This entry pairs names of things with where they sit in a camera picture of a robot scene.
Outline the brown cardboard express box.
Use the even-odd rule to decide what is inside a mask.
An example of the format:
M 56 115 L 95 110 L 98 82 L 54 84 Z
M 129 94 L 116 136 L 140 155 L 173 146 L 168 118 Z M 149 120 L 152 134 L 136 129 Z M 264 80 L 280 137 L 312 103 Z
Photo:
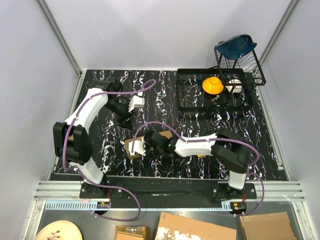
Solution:
M 157 132 L 148 130 L 135 139 L 125 140 L 125 150 L 130 159 L 138 157 L 161 157 L 168 154 L 168 148 L 173 134 L 170 130 Z

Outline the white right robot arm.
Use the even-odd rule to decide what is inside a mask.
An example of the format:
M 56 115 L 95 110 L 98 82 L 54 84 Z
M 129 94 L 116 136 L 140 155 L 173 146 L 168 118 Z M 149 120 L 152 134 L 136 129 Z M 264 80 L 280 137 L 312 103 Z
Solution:
M 253 150 L 247 140 L 236 133 L 223 128 L 207 136 L 167 138 L 150 130 L 144 135 L 143 141 L 148 157 L 173 160 L 199 155 L 215 158 L 229 170 L 228 195 L 236 199 L 244 194 L 247 169 Z

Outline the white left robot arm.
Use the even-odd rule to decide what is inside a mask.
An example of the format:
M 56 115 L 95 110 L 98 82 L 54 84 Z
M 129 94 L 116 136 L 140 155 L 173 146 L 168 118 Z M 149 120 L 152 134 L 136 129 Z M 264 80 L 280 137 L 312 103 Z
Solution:
M 102 108 L 107 108 L 116 116 L 117 125 L 124 129 L 133 129 L 133 112 L 129 110 L 129 101 L 123 102 L 117 95 L 123 87 L 119 79 L 95 80 L 78 108 L 64 122 L 53 126 L 55 155 L 62 159 L 62 167 L 79 170 L 84 178 L 92 183 L 90 192 L 97 198 L 108 193 L 108 186 L 102 182 L 103 172 L 92 158 L 93 147 L 89 138 L 89 129 Z

